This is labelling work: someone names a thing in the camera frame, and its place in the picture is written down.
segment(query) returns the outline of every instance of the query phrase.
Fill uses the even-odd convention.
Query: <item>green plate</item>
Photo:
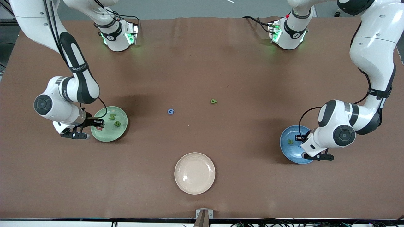
[[[104,115],[104,113],[105,108],[98,111],[94,117],[101,117]],[[92,126],[91,133],[93,134],[94,138],[102,142],[111,142],[118,139],[124,134],[126,128],[128,127],[128,116],[124,110],[116,106],[107,107],[107,114],[100,119],[104,120],[105,127],[102,130],[98,130],[96,127]],[[119,127],[115,125],[116,121],[119,121]]]

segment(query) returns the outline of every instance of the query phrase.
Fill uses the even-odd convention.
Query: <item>white plate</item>
[[[189,153],[177,162],[174,171],[175,182],[184,192],[198,195],[206,192],[215,181],[215,166],[202,153]]]

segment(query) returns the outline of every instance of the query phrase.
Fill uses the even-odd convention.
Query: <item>blue plate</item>
[[[302,135],[306,134],[310,129],[300,126]],[[295,135],[299,134],[299,126],[293,125],[282,132],[280,136],[280,148],[283,154],[292,162],[297,164],[308,164],[314,160],[304,159],[302,153],[304,150],[300,147],[301,141],[295,140]]]

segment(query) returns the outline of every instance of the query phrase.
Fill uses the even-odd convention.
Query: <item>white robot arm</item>
[[[118,0],[63,0],[67,6],[76,9],[94,21],[100,29],[104,43],[112,51],[124,51],[136,42],[138,25],[127,22],[108,8]]]
[[[313,18],[311,7],[327,0],[288,0],[292,11],[272,24],[269,30],[272,42],[285,50],[295,49],[306,34],[307,25]]]
[[[321,107],[319,127],[302,136],[302,156],[305,159],[321,160],[323,157],[327,160],[322,151],[346,147],[353,143],[356,134],[374,131],[381,124],[382,109],[392,90],[396,72],[393,51],[404,30],[404,3],[400,0],[339,0],[338,5],[344,12],[361,17],[362,22],[352,38],[350,57],[368,78],[370,87],[363,106],[331,100]],[[290,16],[284,24],[296,27],[291,18],[295,17]],[[283,36],[279,36],[277,44],[282,48],[285,44],[286,49],[296,48],[299,43],[288,41],[287,37],[283,42]]]
[[[53,77],[46,90],[35,98],[35,111],[52,120],[62,137],[88,139],[87,134],[76,132],[76,128],[90,125],[103,127],[103,121],[94,119],[72,102],[93,103],[99,96],[99,87],[76,40],[60,22],[53,1],[11,0],[10,3],[25,35],[60,53],[73,74],[70,77]]]

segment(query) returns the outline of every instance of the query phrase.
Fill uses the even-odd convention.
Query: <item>brown tablecloth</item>
[[[0,83],[0,218],[192,217],[197,208],[214,209],[216,218],[404,213],[404,67],[397,54],[395,89],[375,132],[330,150],[332,162],[293,164],[279,147],[281,132],[305,110],[366,93],[349,58],[357,19],[315,18],[292,51],[246,19],[142,21],[138,46],[121,53],[103,45],[92,22],[64,24],[101,98],[123,108],[130,126],[111,143],[61,138],[32,105],[51,77],[71,74],[57,53],[20,33]],[[85,107],[95,114],[102,104]],[[316,127],[316,116],[307,114],[303,124]],[[194,151],[216,167],[201,195],[174,181],[178,159]]]

